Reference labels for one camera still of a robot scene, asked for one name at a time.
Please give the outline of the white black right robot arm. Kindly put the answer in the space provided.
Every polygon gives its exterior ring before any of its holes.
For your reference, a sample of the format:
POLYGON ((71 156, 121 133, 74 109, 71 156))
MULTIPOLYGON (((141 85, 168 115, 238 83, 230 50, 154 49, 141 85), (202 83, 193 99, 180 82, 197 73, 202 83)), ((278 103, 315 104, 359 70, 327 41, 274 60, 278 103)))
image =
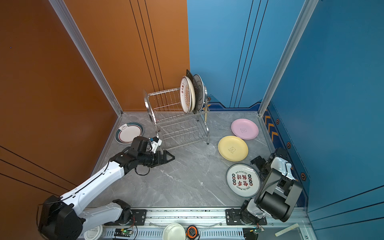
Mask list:
POLYGON ((242 205, 243 224, 265 223, 267 215, 281 222, 290 218, 303 185, 293 176, 289 159, 287 150, 277 148, 268 159, 258 156, 251 161, 260 171, 262 184, 257 194, 242 205))

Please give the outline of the white plate red characters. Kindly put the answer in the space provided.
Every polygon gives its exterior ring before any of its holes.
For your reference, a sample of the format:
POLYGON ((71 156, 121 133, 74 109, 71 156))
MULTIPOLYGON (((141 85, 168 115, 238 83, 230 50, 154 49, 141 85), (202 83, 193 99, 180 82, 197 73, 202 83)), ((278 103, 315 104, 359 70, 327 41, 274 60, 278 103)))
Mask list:
POLYGON ((227 170, 226 180, 233 193, 242 198, 255 196, 261 187, 258 173, 245 164, 235 164, 227 170))

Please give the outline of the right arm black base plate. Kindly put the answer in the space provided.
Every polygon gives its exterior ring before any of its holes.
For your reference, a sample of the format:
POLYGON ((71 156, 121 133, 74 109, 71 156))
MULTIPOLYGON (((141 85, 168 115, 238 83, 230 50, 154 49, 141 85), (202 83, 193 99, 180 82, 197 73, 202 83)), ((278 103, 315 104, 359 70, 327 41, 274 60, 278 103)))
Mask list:
POLYGON ((227 209, 226 213, 226 223, 228 226, 236 226, 236 225, 252 225, 256 226, 257 224, 261 226, 266 226, 267 219, 262 217, 261 219, 253 216, 247 211, 242 211, 240 209, 227 209))

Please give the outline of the black square floral plate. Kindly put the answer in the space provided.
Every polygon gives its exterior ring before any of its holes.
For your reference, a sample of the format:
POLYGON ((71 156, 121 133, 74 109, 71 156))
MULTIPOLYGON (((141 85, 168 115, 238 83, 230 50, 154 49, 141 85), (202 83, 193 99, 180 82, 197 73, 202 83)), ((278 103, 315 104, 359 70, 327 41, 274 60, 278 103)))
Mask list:
POLYGON ((194 92, 195 92, 195 96, 194 96, 194 100, 195 100, 194 112, 197 112, 198 111, 198 96, 199 96, 197 81, 195 80, 194 76, 192 75, 192 73, 188 69, 186 70, 186 73, 187 73, 187 77, 193 83, 194 92))

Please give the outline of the yellow round plate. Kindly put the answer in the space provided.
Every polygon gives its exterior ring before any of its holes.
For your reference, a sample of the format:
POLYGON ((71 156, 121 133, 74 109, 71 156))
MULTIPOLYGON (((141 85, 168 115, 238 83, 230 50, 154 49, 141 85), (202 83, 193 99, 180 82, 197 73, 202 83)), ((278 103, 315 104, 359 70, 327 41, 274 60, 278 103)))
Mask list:
POLYGON ((223 137, 218 143, 218 150, 223 158, 231 162, 240 162, 249 153, 247 143, 236 136, 223 137))

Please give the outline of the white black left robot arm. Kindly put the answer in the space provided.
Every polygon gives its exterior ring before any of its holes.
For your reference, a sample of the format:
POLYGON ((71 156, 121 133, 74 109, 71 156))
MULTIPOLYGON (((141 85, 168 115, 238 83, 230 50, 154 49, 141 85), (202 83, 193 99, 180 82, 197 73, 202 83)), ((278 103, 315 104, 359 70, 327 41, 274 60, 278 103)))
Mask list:
POLYGON ((149 169, 167 164, 175 159, 161 149, 157 138, 134 138, 131 145, 110 158, 96 174, 60 197, 51 196, 42 204, 37 227, 46 240, 76 240, 86 231, 104 225, 133 224, 131 206, 122 200, 92 210, 87 206, 112 183, 138 166, 149 169))

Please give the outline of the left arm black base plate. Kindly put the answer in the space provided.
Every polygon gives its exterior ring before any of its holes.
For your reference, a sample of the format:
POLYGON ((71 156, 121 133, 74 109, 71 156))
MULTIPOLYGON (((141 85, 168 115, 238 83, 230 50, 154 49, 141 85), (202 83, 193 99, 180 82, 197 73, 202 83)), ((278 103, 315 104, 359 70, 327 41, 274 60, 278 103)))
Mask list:
POLYGON ((131 210, 130 218, 126 221, 117 220, 115 222, 105 223, 105 226, 143 226, 146 221, 147 210, 145 209, 136 209, 131 210))

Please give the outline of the silver wire dish rack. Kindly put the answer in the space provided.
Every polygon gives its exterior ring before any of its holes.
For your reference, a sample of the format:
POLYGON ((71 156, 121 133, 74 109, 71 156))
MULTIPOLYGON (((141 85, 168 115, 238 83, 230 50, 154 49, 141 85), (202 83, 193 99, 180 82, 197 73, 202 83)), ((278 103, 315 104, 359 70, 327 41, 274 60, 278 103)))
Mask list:
POLYGON ((154 93, 143 91, 143 93, 144 103, 156 135, 162 140, 162 150, 169 151, 198 142, 210 144, 207 109, 185 113, 179 88, 154 93))

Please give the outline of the pink round plate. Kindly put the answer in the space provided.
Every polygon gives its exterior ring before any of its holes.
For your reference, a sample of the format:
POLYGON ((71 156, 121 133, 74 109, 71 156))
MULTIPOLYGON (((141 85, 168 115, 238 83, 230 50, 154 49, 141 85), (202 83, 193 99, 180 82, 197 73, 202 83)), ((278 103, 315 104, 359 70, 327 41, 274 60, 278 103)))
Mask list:
POLYGON ((233 121, 231 130, 235 136, 243 140, 252 140, 259 135, 258 126, 248 119, 237 119, 233 121))

